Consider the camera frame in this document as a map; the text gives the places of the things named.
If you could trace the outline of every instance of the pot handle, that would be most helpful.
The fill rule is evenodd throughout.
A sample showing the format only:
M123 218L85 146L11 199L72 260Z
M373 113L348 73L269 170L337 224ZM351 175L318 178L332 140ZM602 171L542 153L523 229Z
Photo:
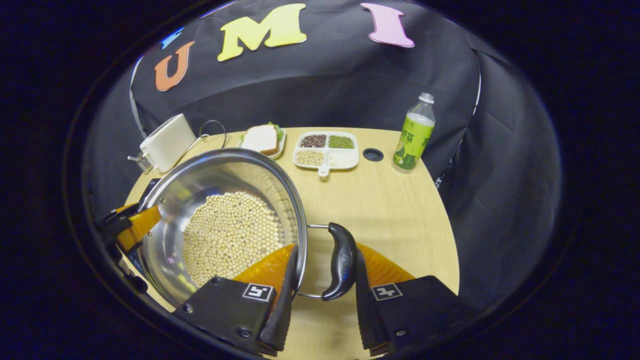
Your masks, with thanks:
M328 229L333 236L335 246L331 256L331 285L322 295L298 293L304 297L314 297L329 301L337 299L351 289L356 281L356 241L351 233L341 225L332 222L329 225L308 225L312 229Z

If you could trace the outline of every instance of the plastic bottle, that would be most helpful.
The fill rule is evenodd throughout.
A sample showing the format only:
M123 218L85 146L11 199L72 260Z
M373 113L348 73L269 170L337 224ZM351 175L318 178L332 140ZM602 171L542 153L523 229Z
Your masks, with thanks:
M400 141L394 154L393 167L403 174L409 174L418 164L436 124L432 107L433 96L423 92L418 99L420 101L406 113Z

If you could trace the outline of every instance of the wooden table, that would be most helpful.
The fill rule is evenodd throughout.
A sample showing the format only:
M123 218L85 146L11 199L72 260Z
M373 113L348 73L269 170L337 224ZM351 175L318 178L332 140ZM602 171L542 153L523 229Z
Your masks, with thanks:
M343 225L359 243L382 253L416 277L437 276L458 293L460 273L458 253L451 225L442 201L426 167L419 161L409 175L396 172L391 165L399 131L359 128L288 128L285 149L276 162L293 180L309 224ZM356 136L360 148L359 164L350 170L332 170L328 179L318 177L317 170L297 167L292 152L300 135L306 131L338 130ZM227 147L238 144L243 132L228 134ZM218 149L222 135L205 138L180 162L204 151ZM362 156L366 148L384 153L373 162ZM140 176L127 204L137 202L153 178L162 175L151 170ZM301 291L322 293L331 283L329 263L333 239L326 231L308 231L307 270ZM167 310L173 311L155 291L149 293ZM277 359L368 359L363 350L356 315L355 287L343 297L324 302L297 297L285 350Z

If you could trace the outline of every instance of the yellow letter m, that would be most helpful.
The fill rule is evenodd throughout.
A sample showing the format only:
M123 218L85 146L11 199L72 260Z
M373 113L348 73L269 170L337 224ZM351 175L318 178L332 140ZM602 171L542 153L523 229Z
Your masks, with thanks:
M224 25L220 30L225 32L222 52L218 61L225 61L242 54L244 50L238 46L238 40L251 50L256 50L269 31L271 34L264 42L268 47L298 44L306 41L307 36L300 32L298 17L304 4L289 4L273 9L260 24L249 17L241 17Z

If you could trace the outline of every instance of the sandwich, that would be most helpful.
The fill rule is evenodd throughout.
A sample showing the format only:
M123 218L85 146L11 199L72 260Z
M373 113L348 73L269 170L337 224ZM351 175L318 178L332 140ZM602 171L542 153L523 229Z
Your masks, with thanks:
M266 156L275 155L280 150L283 133L280 126L272 123L253 126L243 135L241 147L261 152Z

